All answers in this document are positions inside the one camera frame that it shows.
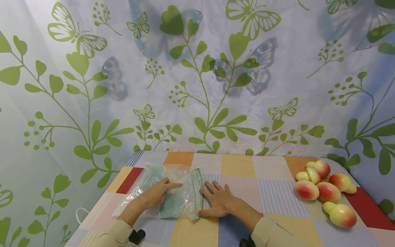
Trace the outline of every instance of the checkered tablecloth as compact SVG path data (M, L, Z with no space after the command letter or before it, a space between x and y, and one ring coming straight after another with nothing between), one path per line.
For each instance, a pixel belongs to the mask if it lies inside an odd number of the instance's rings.
M226 154L139 151L116 176L97 204L74 233L67 247L89 247L114 220L112 214L133 185L146 162L183 164L190 169L200 167L203 179L227 183L231 192L259 212L271 217L299 237L309 247L393 247L395 225L357 182L357 193L344 194L339 203L352 207L357 224L352 229L333 225L318 200L301 200L293 189L295 174L305 170L316 158L244 156ZM347 171L338 163L329 163L332 173ZM238 247L250 232L235 217L201 219L157 219L141 217L136 230L143 229L142 247Z

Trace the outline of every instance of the green butterfly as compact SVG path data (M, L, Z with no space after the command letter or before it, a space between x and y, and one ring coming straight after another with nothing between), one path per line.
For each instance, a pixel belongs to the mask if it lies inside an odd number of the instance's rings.
M354 6L358 0L326 0L328 6L328 13L333 15L336 13L342 4L346 4L348 7Z
M52 17L57 23L48 24L49 35L56 41L74 43L77 41L77 52L81 55L86 55L89 58L95 56L94 50L102 51L107 46L107 40L102 37L82 34L89 31L76 31L73 18L70 12L63 6L63 4L57 2L52 8Z
M281 21L279 14L266 10L266 5L257 4L258 0L228 0L226 4L226 17L229 20L245 20L242 33L251 40L258 37L260 29L268 32Z
M143 12L140 15L139 23L136 24L133 22L127 22L126 25L130 29L130 31L133 32L134 37L136 39L139 39L141 38L141 31L143 31L146 34L149 32L149 25L147 24L147 22L148 22L147 13Z

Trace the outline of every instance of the fake fruit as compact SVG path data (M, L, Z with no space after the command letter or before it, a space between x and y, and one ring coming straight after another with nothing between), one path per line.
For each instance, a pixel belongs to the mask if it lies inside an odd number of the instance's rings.
M329 214L329 220L339 227L351 228L357 223L354 211L347 205L326 202L322 207Z
M348 194L355 194L357 192L357 187L351 182L350 177L346 174L333 174L329 177L329 182L336 186L341 192Z
M296 182L295 191L301 198L309 201L317 199L320 194L317 186L308 180Z
M318 174L324 178L331 173L331 167L325 161L318 160L317 162L307 162L306 167L314 168Z
M331 183L320 182L317 184L320 192L319 199L324 202L338 202L342 197L340 190Z

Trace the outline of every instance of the green leaf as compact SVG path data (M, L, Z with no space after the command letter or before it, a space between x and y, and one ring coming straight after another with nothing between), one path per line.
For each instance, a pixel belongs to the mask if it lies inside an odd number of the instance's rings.
M121 130L115 132L114 134L111 134L111 135L112 136L125 135L125 134L130 134L130 133L133 133L133 132L134 132L133 128L124 128L124 129L121 129Z
M240 131L241 133L244 133L246 135L254 136L258 133L258 131L250 128L233 128L234 130Z
M114 121L111 122L111 124L108 126L104 136L107 136L110 134L119 124L119 119L115 119Z
M56 219L59 217L59 215L60 215L60 211L56 211L56 212L52 215L52 218L50 219L48 225L49 225L52 221L56 220Z
M180 127L179 124L174 125L173 128L171 129L171 131L172 131L174 134L182 135L182 128Z
M197 45L196 55L195 56L202 54L203 52L205 52L205 50L207 50L207 44L204 43L204 41L201 40L199 42L199 44Z
M260 151L257 155L262 156L267 154L267 152L269 152L269 148L265 147L264 149L262 149L262 151Z
M89 68L89 58L78 52L67 54L66 59L70 66L81 76L85 76Z
M395 46L389 43L383 43L378 47L378 51L385 54L395 55Z
M213 122L213 126L217 126L222 120L224 120L229 114L229 109L228 108L224 108L222 109L218 115L215 117L214 122Z
M44 231L44 228L41 225L41 222L39 222L38 220L33 221L27 228L27 232L32 235L39 234L40 232L43 232L43 231Z
M336 138L329 138L328 140L325 141L325 145L331 145L332 147L335 148L344 148L342 145L339 144L339 141Z
M188 21L188 37L192 37L198 31L199 24L194 23L192 19Z
M246 155L254 155L254 151L252 149L247 149L245 154Z
M204 134L207 133L206 124L204 123L203 119L201 119L200 117L196 117L195 124L200 131L202 131Z
M378 160L378 170L381 175L387 175L391 170L391 157L388 149L382 148Z
M384 38L387 34L392 32L394 29L395 29L395 24L382 25L372 29L370 32L366 34L366 37L369 40L369 42L374 43Z
M284 121L282 119L274 120L273 121L273 125L272 125L273 131L278 130L279 128L281 128L281 126L283 124L284 124Z
M103 72L97 72L96 74L94 74L92 76L92 80L94 81L103 81L105 79L107 79L108 76L106 76L105 74L103 74Z
M376 154L374 153L373 150L373 144L371 141L369 141L368 139L360 139L362 145L363 145L363 155L365 155L368 158L375 158Z
M75 155L77 155L80 158L83 158L86 160L92 159L92 155L90 154L90 152L87 150L86 147L84 147L82 145L75 146L74 153L75 153Z
M236 83L234 84L234 87L243 87L248 85L251 82L252 78L246 73L242 73L239 75L239 77L236 79Z
M115 138L115 137L107 137L106 138L107 139L107 141L112 145L112 146L114 146L114 147L120 147L120 146L122 146L122 142L121 142L121 140L119 140L118 138Z
M20 40L17 36L13 37L15 47L18 49L21 56L25 55L27 52L27 45L25 41Z
M43 192L41 192L41 196L47 199L51 199L51 190L47 187Z
M204 144L205 143L203 140L196 138L196 137L189 137L188 141L193 144Z
M49 75L49 87L52 93L56 94L63 89L63 80L58 76Z
M317 138L321 138L324 132L325 132L324 127L322 125L317 125L311 128L309 131L307 131L307 134Z
M347 166L356 166L359 163L361 163L361 158L359 157L359 154L355 154L348 160Z
M302 145L307 145L308 141L304 136L300 136L300 144Z
M170 52L169 52L170 56L173 59L178 59L179 57L181 57L181 54L182 54L182 51L184 50L184 47L185 47L184 45L179 45L179 46L176 46L176 47L172 48L170 50Z
M183 59L183 60L181 61L181 64L182 64L184 67L187 67L187 68L194 68L194 66L193 66L189 61L187 61L187 60L185 60L185 59Z
M393 136L395 135L395 123L383 126L373 131L371 136Z
M226 128L226 133L231 141L237 142L237 135L231 128Z
M107 93L107 88L101 85L97 85L93 90L93 98L98 99L103 97Z
M71 94L80 94L81 93L81 90L78 87L71 85L71 84L67 84L66 91L68 91Z
M112 163L112 161L111 161L111 159L110 159L109 157L105 157L105 158L104 158L104 166L105 166L109 171L111 171L111 168L112 168L112 166L113 166L113 163Z
M226 77L226 72L224 68L221 66L218 66L218 68L214 71L214 74L218 76L219 78L225 78Z
M97 172L98 170L96 168L87 170L82 176L81 176L81 183L86 183L88 182Z
M285 140L287 139L287 136L288 136L288 134L281 134L281 136L280 136L280 140L282 141L282 142L285 142Z
M61 208L65 208L67 206L67 204L69 203L69 199L60 199L60 200L54 201L53 203L58 204L59 207L61 207Z
M59 174L56 176L55 181L53 182L53 192L55 194L64 191L69 187L71 181L69 181L69 177L66 175Z
M357 132L357 125L358 125L358 119L350 119L347 125L347 135L346 139L347 141L352 141L355 137L355 134Z
M212 129L209 131L215 138L218 138L218 139L225 138L225 133L222 131L217 131L217 130L212 130Z
M141 122L141 126L142 126L142 128L143 128L143 130L148 130L149 129L149 127L151 126L151 124L149 123L149 122L147 122L147 121L143 121L143 122Z
M261 142L263 142L263 143L265 143L266 142L266 135L260 135L260 136L258 136L258 139L261 141Z
M105 155L110 151L110 149L111 149L110 145L104 145L95 149L93 153L96 155Z
M110 178L111 178L111 173L109 172L109 173L107 173L107 174L105 174L99 181L98 181L98 183L97 183L97 187L100 189L100 188L103 188L107 183L108 183L108 181L110 180Z
M0 31L0 53L12 52L11 46L4 34Z
M70 79L72 81L76 81L77 80L77 78L75 76L73 76L73 74L68 72L68 71L63 71L63 75L66 76L68 79Z
M242 123L242 122L244 122L246 120L247 120L247 116L246 115L240 115L240 116L232 119L231 121L229 121L226 125L235 125L235 124Z
M217 152L219 148L220 148L220 143L218 141L215 141L213 143L213 151Z
M248 42L249 38L244 36L241 32L230 35L229 48L234 61L236 61L245 52Z
M300 129L302 130L302 132L304 132L305 130L308 129L308 124L302 124L302 125L300 126Z
M19 67L8 67L3 70L0 70L0 81L10 86L15 86L19 82L20 75L21 75L21 70Z
M210 64L211 61L214 61L214 58L212 58L211 56L206 55L204 57L203 63L201 64L201 71L202 72L208 72L212 69L212 66Z
M386 215L390 215L392 214L392 212L394 212L394 204L388 200L388 199L384 199L382 200L378 206L380 207L380 209L384 212L384 214Z
M181 17L181 13L178 8L174 5L170 5L167 11L164 11L161 16L162 23L159 29L170 35L183 35L184 34L184 22Z

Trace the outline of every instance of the beige sleeve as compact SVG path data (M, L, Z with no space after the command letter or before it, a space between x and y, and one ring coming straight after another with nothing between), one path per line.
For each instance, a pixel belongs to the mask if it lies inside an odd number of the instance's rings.
M92 247L125 247L133 228L122 220L115 220L108 230L101 234Z
M267 216L258 221L251 238L256 247L306 247L297 237Z

